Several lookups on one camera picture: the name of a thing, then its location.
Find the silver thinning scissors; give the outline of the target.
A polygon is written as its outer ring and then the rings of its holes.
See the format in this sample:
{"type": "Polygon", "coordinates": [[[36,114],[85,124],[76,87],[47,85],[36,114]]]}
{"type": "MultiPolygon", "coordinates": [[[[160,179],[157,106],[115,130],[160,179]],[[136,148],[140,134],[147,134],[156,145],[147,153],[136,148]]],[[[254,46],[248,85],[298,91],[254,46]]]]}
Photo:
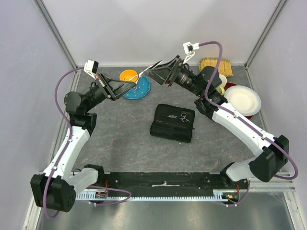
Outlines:
{"type": "Polygon", "coordinates": [[[172,119],[179,119],[181,120],[183,123],[186,122],[191,122],[190,119],[188,118],[188,114],[187,113],[181,113],[181,115],[175,115],[173,113],[167,113],[167,114],[162,114],[163,117],[168,117],[168,118],[172,118],[172,119]]]}

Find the black zippered tool case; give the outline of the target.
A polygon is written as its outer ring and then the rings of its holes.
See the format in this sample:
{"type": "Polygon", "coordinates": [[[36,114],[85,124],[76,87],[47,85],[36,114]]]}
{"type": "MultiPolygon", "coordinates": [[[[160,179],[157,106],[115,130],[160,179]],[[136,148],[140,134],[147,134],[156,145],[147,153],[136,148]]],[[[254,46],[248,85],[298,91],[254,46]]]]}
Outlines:
{"type": "Polygon", "coordinates": [[[159,104],[154,113],[154,120],[150,127],[150,135],[184,143],[190,143],[194,129],[195,111],[187,108],[180,108],[168,104],[159,104]],[[183,123],[179,119],[163,117],[162,114],[173,113],[181,115],[187,113],[190,123],[183,123]]]}

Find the silver hair scissors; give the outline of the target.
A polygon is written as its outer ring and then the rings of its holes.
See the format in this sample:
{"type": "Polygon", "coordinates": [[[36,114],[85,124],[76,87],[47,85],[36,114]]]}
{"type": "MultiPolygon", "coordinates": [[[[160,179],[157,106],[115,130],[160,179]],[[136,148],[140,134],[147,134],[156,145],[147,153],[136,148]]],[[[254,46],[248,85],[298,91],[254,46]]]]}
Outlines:
{"type": "Polygon", "coordinates": [[[136,75],[132,76],[132,77],[129,77],[129,76],[126,76],[124,77],[124,81],[129,81],[129,82],[134,82],[134,83],[137,83],[138,80],[143,76],[143,74],[148,71],[148,70],[152,70],[154,68],[156,68],[159,64],[161,64],[163,61],[160,60],[154,64],[152,64],[151,66],[147,67],[145,70],[143,70],[142,72],[140,73],[137,73],[136,75]]]}

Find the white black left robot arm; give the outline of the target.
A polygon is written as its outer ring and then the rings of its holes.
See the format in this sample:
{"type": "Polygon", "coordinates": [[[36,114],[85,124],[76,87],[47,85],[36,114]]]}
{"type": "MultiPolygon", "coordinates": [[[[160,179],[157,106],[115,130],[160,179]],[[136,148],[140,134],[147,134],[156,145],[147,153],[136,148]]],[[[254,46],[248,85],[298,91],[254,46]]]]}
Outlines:
{"type": "Polygon", "coordinates": [[[136,83],[131,81],[113,80],[105,74],[97,74],[86,93],[68,92],[65,95],[66,137],[49,166],[41,174],[33,175],[30,181],[35,203],[43,208],[47,217],[50,217],[50,209],[57,213],[69,212],[77,195],[89,186],[104,186],[101,166],[85,166],[77,175],[71,176],[76,159],[96,126],[97,114],[89,111],[105,99],[119,99],[135,86],[136,83]]]}

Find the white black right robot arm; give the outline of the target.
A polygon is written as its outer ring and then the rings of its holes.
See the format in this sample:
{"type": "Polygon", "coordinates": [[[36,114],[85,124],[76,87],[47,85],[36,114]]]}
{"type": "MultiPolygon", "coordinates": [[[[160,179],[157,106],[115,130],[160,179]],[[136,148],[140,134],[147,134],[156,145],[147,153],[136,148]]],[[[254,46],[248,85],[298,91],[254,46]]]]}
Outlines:
{"type": "Polygon", "coordinates": [[[252,151],[253,158],[224,168],[225,173],[219,180],[222,187],[232,188],[237,181],[251,177],[269,182],[287,164],[289,140],[283,135],[275,137],[241,115],[216,90],[221,80],[214,67],[207,66],[195,75],[180,56],[176,56],[165,64],[159,61],[150,66],[145,76],[160,85],[176,83],[196,95],[198,99],[194,103],[197,110],[228,129],[252,151]]]}

